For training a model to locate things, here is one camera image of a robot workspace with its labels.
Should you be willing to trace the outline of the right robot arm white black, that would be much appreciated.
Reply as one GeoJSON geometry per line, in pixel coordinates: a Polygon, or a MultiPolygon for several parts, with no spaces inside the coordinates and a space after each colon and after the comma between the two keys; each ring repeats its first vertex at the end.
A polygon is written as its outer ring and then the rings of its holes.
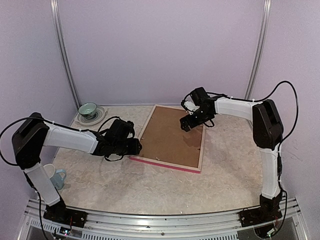
{"type": "Polygon", "coordinates": [[[180,127],[185,132],[207,122],[216,115],[228,115],[248,120],[252,123],[253,141],[260,150],[262,158],[261,195],[273,199],[281,192],[278,175],[278,156],[283,140],[284,127],[273,100],[239,100],[224,94],[213,95],[198,87],[188,94],[191,100],[184,98],[181,106],[188,115],[180,119],[180,127]]]}

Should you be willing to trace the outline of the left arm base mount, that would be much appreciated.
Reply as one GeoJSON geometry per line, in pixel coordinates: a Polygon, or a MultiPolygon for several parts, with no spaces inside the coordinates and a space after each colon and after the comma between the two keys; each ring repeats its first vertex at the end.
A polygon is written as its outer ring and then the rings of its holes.
{"type": "Polygon", "coordinates": [[[62,198],[49,206],[46,205],[43,217],[70,227],[84,228],[88,213],[82,210],[68,208],[62,198]]]}

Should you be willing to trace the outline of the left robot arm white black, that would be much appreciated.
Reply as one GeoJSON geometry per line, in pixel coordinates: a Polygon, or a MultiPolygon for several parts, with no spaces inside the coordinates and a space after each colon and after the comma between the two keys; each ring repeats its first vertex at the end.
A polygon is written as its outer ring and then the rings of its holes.
{"type": "Polygon", "coordinates": [[[44,169],[41,160],[44,148],[62,148],[105,158],[136,156],[143,148],[135,137],[133,122],[120,118],[101,132],[64,126],[44,119],[38,112],[22,118],[21,122],[11,139],[16,164],[42,200],[51,206],[50,214],[61,223],[70,218],[70,211],[59,203],[58,190],[44,169]]]}

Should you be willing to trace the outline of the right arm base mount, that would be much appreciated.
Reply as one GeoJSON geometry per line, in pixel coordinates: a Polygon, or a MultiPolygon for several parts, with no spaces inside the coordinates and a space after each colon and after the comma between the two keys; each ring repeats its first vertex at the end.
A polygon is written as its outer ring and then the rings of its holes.
{"type": "Polygon", "coordinates": [[[280,209],[282,198],[282,192],[272,199],[261,194],[259,196],[259,207],[239,212],[241,226],[249,227],[280,219],[283,216],[280,209]]]}

